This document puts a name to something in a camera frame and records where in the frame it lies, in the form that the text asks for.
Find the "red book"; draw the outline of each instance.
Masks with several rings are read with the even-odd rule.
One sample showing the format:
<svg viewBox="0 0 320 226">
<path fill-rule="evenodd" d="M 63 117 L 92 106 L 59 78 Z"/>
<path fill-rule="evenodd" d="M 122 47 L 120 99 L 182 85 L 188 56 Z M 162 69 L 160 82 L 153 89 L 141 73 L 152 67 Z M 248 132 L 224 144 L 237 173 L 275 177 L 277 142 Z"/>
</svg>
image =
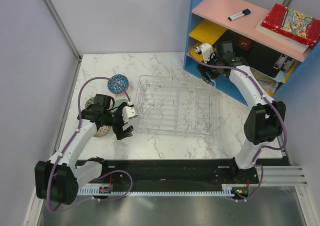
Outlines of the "red book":
<svg viewBox="0 0 320 226">
<path fill-rule="evenodd" d="M 278 3 L 261 26 L 309 46 L 314 46 L 320 37 L 320 20 Z"/>
</svg>

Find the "marble tabletop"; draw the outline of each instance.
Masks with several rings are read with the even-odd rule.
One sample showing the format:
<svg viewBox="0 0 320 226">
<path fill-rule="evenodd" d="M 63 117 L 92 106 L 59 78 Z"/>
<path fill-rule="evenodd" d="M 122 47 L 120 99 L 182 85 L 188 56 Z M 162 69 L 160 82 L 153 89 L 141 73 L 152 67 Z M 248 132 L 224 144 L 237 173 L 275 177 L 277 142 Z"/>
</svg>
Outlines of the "marble tabletop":
<svg viewBox="0 0 320 226">
<path fill-rule="evenodd" d="M 120 53 L 120 54 L 88 54 L 84 55 L 73 92 L 62 142 L 74 130 L 77 120 L 77 100 L 81 86 L 96 76 L 112 77 L 124 74 L 129 79 L 128 94 L 135 100 L 138 80 L 141 75 L 185 77 L 195 79 L 183 70 L 183 52 L 171 53 Z M 123 94 L 114 95 L 109 92 L 106 80 L 90 82 L 83 90 L 81 108 L 86 101 L 97 93 L 111 95 L 117 99 L 125 98 Z M 245 141 L 244 123 L 249 109 L 216 90 L 215 124 L 212 137 L 163 135 L 156 133 L 133 131 L 133 136 L 116 140 L 112 130 L 103 137 L 92 137 L 80 159 L 101 157 L 104 159 L 223 159 L 232 158 L 241 149 Z M 271 143 L 279 147 L 276 141 Z M 260 158 L 281 158 L 279 151 L 263 149 Z"/>
</svg>

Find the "marker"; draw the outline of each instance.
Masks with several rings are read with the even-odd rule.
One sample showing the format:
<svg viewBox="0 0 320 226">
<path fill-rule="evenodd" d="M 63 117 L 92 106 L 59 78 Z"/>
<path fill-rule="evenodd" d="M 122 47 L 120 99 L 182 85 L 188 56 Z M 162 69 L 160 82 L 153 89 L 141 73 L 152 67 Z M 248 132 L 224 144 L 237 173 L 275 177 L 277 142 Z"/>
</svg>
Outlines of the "marker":
<svg viewBox="0 0 320 226">
<path fill-rule="evenodd" d="M 243 10 L 242 12 L 239 12 L 237 14 L 234 14 L 232 16 L 229 16 L 228 19 L 231 21 L 231 20 L 235 20 L 235 19 L 238 19 L 244 15 L 249 15 L 252 11 L 248 8 L 248 9 L 245 9 Z"/>
</svg>

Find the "pink shelf board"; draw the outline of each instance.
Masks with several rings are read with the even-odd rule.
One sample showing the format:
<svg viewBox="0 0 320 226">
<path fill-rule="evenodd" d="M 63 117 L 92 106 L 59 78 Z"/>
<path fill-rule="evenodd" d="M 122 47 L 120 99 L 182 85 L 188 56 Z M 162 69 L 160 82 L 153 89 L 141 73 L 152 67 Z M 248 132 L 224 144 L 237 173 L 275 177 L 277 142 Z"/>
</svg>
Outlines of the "pink shelf board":
<svg viewBox="0 0 320 226">
<path fill-rule="evenodd" d="M 252 10 L 251 14 L 233 21 L 228 20 L 229 16 L 247 8 Z M 203 0 L 192 10 L 192 13 L 196 15 L 303 62 L 308 56 L 310 48 L 304 53 L 300 53 L 256 30 L 257 24 L 265 18 L 268 12 L 269 10 L 244 0 Z"/>
</svg>

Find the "stack of books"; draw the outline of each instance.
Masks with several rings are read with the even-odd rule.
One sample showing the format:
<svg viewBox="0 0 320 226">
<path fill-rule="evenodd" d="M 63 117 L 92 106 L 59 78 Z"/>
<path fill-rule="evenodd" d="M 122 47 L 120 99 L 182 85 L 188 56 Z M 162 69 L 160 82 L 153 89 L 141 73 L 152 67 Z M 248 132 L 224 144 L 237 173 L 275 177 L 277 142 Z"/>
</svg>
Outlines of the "stack of books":
<svg viewBox="0 0 320 226">
<path fill-rule="evenodd" d="M 320 20 L 276 3 L 256 30 L 304 53 L 320 38 Z"/>
</svg>

